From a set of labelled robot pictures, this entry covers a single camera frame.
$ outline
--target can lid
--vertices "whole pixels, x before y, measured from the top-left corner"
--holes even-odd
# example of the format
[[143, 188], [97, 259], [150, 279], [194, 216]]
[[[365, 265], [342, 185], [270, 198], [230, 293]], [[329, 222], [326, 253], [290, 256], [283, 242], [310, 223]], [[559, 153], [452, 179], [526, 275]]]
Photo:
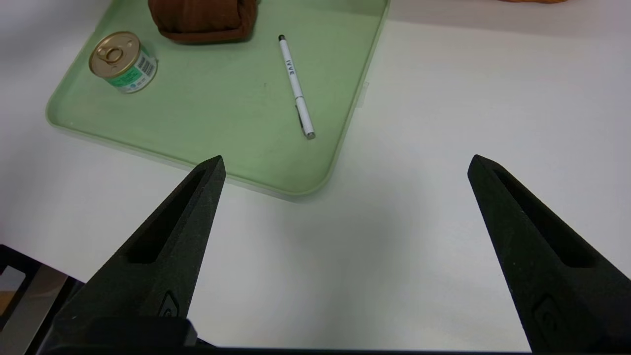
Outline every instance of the can lid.
[[131, 32], [116, 32], [102, 39], [90, 56], [90, 70], [102, 78], [127, 71], [138, 59], [140, 40]]

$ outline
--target tray rim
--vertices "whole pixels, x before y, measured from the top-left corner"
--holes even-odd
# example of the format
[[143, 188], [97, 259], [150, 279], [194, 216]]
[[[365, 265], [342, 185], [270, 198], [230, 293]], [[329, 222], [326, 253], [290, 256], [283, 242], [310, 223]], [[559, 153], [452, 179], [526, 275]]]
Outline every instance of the tray rim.
[[[189, 166], [191, 168], [195, 167], [194, 162], [189, 162], [185, 159], [182, 158], [178, 158], [178, 157], [174, 157], [171, 156], [169, 154], [165, 154], [165, 153], [158, 153], [158, 152], [154, 152], [152, 150], [148, 150], [148, 149], [143, 149], [141, 147], [138, 147], [136, 145], [131, 145], [128, 143], [124, 143], [122, 141], [113, 139], [113, 138], [107, 138], [107, 137], [103, 137], [100, 136], [98, 134], [94, 134], [94, 133], [86, 133], [83, 131], [80, 131], [78, 129], [72, 129], [69, 128], [67, 126], [63, 126], [61, 124], [57, 124], [52, 118], [51, 116], [54, 116], [51, 111], [52, 111], [52, 106], [55, 104], [55, 101], [57, 99], [57, 96], [61, 95], [61, 88], [64, 85], [64, 83], [66, 82], [71, 69], [75, 66], [78, 65], [78, 61], [79, 61], [79, 57], [81, 56], [81, 53], [83, 53], [83, 51], [87, 50], [88, 48], [88, 44], [90, 44], [90, 40], [92, 39], [92, 36], [94, 35], [95, 32], [97, 32], [97, 30], [100, 29], [100, 27], [104, 27], [105, 24], [103, 22], [103, 19], [105, 17], [107, 17], [108, 15], [110, 15], [111, 12], [114, 11], [114, 8], [117, 6], [117, 3], [121, 1], [121, 0], [113, 0], [107, 7], [107, 9], [105, 10], [105, 12], [103, 13], [103, 16], [100, 17], [97, 25], [95, 26], [94, 30], [92, 31], [92, 33], [88, 36], [88, 38], [86, 39], [85, 43], [81, 46], [81, 49], [79, 50], [79, 52], [77, 52], [76, 57], [73, 59], [73, 62], [68, 66], [68, 69], [66, 70], [64, 76], [62, 77], [61, 81], [59, 82], [59, 84], [57, 84], [57, 87], [55, 88], [55, 90], [53, 91], [52, 95], [50, 96], [50, 98], [48, 99], [48, 102], [46, 103], [46, 108], [45, 108], [45, 116], [46, 116], [46, 121], [53, 127], [53, 128], [57, 128], [57, 129], [61, 129], [62, 131], [67, 131], [70, 132], [74, 135], [78, 135], [79, 137], [85, 137], [85, 138], [89, 138], [90, 140], [97, 140], [97, 141], [101, 141], [104, 143], [108, 143], [109, 145], [114, 145], [114, 146], [118, 146], [122, 149], [130, 149], [132, 151], [135, 152], [139, 152], [142, 154], [146, 154], [152, 157], [156, 157], [159, 159], [167, 159], [171, 162], [175, 162], [177, 164], [183, 164], [186, 166]], [[386, 24], [386, 20], [390, 11], [390, 4], [391, 4], [391, 0], [384, 0], [386, 2], [386, 5], [384, 6], [384, 11], [381, 14], [381, 19], [379, 20], [379, 26], [377, 27], [377, 32], [375, 34], [374, 39], [372, 40], [372, 45], [370, 46], [370, 51], [368, 53], [368, 59], [366, 60], [366, 63], [364, 64], [363, 67], [363, 71], [362, 71], [362, 75], [360, 77], [359, 80], [359, 84], [357, 85], [356, 89], [355, 89], [355, 94], [353, 96], [353, 101], [351, 102], [351, 106], [350, 109], [346, 115], [346, 119], [344, 122], [344, 126], [342, 127], [342, 132], [339, 136], [339, 140], [336, 144], [335, 147], [335, 151], [333, 153], [333, 159], [331, 159], [331, 162], [329, 163], [329, 167], [327, 169], [326, 174], [324, 175], [324, 177], [322, 178], [322, 181], [320, 181], [319, 183], [317, 183], [314, 187], [307, 189], [305, 191], [299, 191], [299, 192], [295, 192], [295, 191], [285, 191], [279, 188], [276, 188], [274, 186], [269, 186], [269, 185], [265, 185], [262, 183], [258, 183], [256, 181], [241, 177], [237, 174], [230, 174], [229, 172], [227, 173], [227, 177], [234, 179], [236, 181], [240, 181], [242, 183], [245, 184], [249, 184], [249, 185], [253, 185], [257, 188], [262, 188], [265, 190], [269, 190], [275, 193], [280, 193], [282, 195], [286, 195], [286, 196], [294, 196], [294, 197], [299, 197], [299, 196], [307, 196], [307, 195], [311, 195], [317, 191], [319, 191], [320, 189], [322, 189], [325, 185], [327, 185], [327, 183], [329, 182], [329, 180], [331, 180], [331, 176], [333, 175], [333, 171], [335, 169], [335, 166], [337, 165], [338, 159], [339, 159], [339, 154], [341, 152], [341, 148], [344, 144], [344, 140], [346, 139], [346, 133], [348, 132], [348, 127], [350, 126], [351, 120], [353, 118], [353, 115], [355, 113], [355, 109], [357, 108], [357, 102], [360, 98], [360, 96], [362, 95], [362, 90], [363, 90], [363, 86], [366, 80], [366, 76], [368, 74], [369, 68], [370, 68], [370, 63], [372, 62], [372, 58], [373, 55], [375, 53], [375, 50], [377, 48], [377, 44], [379, 43], [379, 39], [381, 37], [381, 33], [384, 29], [384, 25]]]

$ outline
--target white table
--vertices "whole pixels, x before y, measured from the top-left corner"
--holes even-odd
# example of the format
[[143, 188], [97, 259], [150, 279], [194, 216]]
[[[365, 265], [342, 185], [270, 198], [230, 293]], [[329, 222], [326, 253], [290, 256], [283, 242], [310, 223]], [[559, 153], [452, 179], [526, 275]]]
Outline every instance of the white table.
[[[187, 171], [61, 133], [48, 98], [107, 7], [0, 10], [0, 243], [88, 280]], [[469, 187], [503, 164], [631, 275], [629, 0], [392, 0], [330, 183], [226, 184], [189, 318], [221, 346], [526, 351]]]

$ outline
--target brown cloth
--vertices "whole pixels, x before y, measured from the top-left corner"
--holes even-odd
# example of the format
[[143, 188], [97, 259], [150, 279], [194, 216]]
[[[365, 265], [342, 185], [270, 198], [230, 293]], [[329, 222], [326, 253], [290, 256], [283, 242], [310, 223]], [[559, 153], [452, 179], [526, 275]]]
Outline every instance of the brown cloth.
[[160, 34], [183, 44], [246, 39], [256, 21], [256, 0], [149, 0]]
[[556, 4], [562, 3], [567, 0], [502, 0], [509, 1], [511, 3], [542, 3], [542, 4]]

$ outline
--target pen clip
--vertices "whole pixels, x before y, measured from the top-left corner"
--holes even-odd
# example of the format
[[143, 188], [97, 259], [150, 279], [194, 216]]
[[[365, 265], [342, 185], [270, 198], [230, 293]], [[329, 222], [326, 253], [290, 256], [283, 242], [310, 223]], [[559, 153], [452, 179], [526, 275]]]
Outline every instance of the pen clip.
[[298, 105], [294, 105], [294, 107], [296, 107], [296, 112], [298, 113], [298, 122], [300, 123], [300, 129], [302, 130], [302, 133], [304, 134], [305, 127], [302, 125], [302, 119], [300, 118], [300, 110], [298, 110]]

